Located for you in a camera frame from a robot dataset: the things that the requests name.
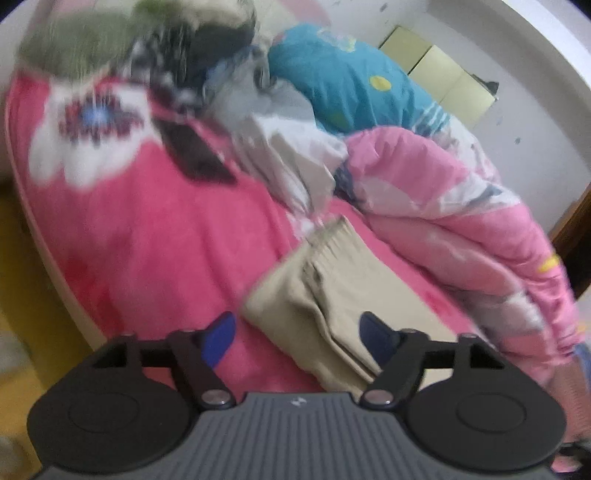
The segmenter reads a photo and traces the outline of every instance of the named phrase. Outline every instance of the yellow floor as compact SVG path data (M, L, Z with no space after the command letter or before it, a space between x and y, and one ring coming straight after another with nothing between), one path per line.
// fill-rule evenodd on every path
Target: yellow floor
M30 366L0 377L0 436L18 440L30 459L25 470L7 480L21 480L39 469L26 434L29 409L48 387L88 355L90 348L51 285L12 188L3 185L0 332L6 330L14 332L31 352Z

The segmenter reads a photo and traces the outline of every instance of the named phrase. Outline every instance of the pink bedsheet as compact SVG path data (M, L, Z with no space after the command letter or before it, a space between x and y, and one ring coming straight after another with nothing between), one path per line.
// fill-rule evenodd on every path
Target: pink bedsheet
M119 92L125 109L126 87L107 82L98 88L105 86ZM190 181L150 131L149 116L168 113L145 91L129 93L147 105L147 113L140 107L135 113L148 117L136 122L143 136L123 162L109 142L60 145L69 140L58 135L51 103L67 104L68 95L73 96L21 74L9 93L5 126L25 208L72 292L107 337L134 331L155 339L175 329L203 328L225 310L236 312L249 289L298 245L298 222L260 182L236 169L224 136L193 125L234 169L237 185ZM347 216L374 254L445 324L456 332L473 329L457 306L378 240L351 206L333 200L326 216L335 215ZM245 391L319 389L241 320L216 371L238 398Z

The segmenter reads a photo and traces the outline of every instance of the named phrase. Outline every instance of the beige cloth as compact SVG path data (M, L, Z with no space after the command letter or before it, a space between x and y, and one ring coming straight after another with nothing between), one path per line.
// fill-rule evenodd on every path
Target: beige cloth
M365 311L394 330L414 328L434 340L456 339L345 218L304 241L249 295L242 315L323 388L358 397L380 372L359 337Z

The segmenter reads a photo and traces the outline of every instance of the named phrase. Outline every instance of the yellow cabinet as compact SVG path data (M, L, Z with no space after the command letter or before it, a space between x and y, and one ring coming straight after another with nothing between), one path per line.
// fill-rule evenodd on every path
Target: yellow cabinet
M397 27L381 50L468 128L496 101L486 87L443 50L406 28Z
M462 67L439 47L433 46L409 77L428 91L433 100L441 102L462 73Z
M423 58L431 44L406 28L397 27L380 48L406 72Z
M467 72L446 93L440 104L468 128L476 125L481 116L495 103L495 97Z

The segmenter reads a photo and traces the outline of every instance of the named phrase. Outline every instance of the green fabric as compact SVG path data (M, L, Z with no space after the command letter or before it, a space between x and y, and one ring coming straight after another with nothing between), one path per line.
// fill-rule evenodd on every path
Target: green fabric
M160 23L181 20L182 10L177 0L139 0L134 6L134 14L145 15Z
M18 56L49 76L80 81L122 60L134 40L155 27L151 18L118 12L79 12L26 36Z

